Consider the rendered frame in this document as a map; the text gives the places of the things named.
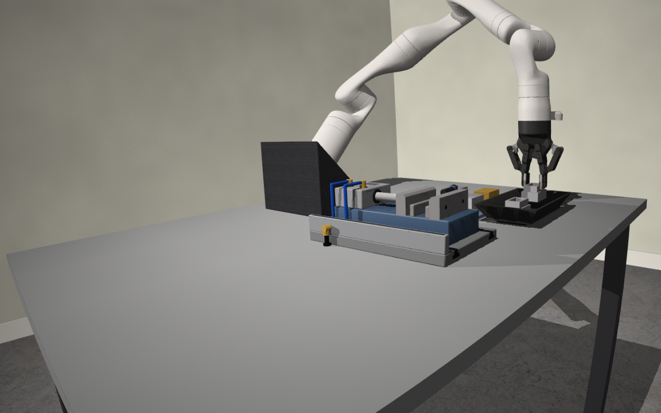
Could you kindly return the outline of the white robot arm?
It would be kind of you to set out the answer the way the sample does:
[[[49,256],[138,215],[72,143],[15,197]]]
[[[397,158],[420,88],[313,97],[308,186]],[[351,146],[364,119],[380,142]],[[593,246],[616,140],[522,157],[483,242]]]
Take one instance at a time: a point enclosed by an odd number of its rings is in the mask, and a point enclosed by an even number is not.
[[[446,0],[452,11],[432,24],[411,27],[366,67],[347,79],[335,94],[349,113],[332,111],[312,141],[317,141],[338,163],[354,134],[377,102],[365,83],[382,74],[411,69],[454,32],[477,18],[494,36],[510,45],[519,82],[519,121],[562,120],[551,111],[549,76],[535,62],[550,59],[554,39],[546,30],[521,20],[494,0]]]

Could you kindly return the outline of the white rectangular part with pocket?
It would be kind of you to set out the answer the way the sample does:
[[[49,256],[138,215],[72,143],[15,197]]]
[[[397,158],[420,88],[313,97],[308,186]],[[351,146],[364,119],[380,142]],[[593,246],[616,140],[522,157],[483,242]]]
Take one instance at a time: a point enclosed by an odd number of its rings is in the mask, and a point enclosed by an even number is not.
[[[511,198],[506,200],[506,207],[531,209],[529,198]]]
[[[524,185],[524,191],[521,192],[521,198],[529,198],[529,201],[531,202],[540,202],[546,199],[546,191],[547,190],[539,190],[539,183],[531,182],[529,185]]]

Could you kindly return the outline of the yellow rectangular block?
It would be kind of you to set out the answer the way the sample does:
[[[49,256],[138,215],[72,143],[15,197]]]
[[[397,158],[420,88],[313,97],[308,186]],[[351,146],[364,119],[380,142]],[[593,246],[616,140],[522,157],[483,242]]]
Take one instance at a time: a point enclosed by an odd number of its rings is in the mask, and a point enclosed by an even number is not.
[[[484,195],[484,199],[493,198],[499,195],[499,189],[482,188],[481,190],[474,191],[474,194]]]

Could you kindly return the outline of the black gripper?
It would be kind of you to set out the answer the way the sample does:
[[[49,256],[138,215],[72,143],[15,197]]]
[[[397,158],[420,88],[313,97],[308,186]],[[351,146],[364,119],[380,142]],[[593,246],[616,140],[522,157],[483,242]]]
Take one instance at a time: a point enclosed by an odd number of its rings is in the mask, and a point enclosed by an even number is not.
[[[553,144],[551,139],[551,121],[519,121],[518,140],[514,145],[507,146],[507,152],[511,157],[512,166],[522,173],[522,186],[530,183],[530,163],[532,158],[537,159],[539,164],[539,190],[547,187],[547,174],[553,172],[558,166],[564,148]],[[525,135],[525,136],[523,136]],[[518,156],[518,148],[522,152],[522,163]],[[553,157],[547,167],[546,154],[552,149]]]

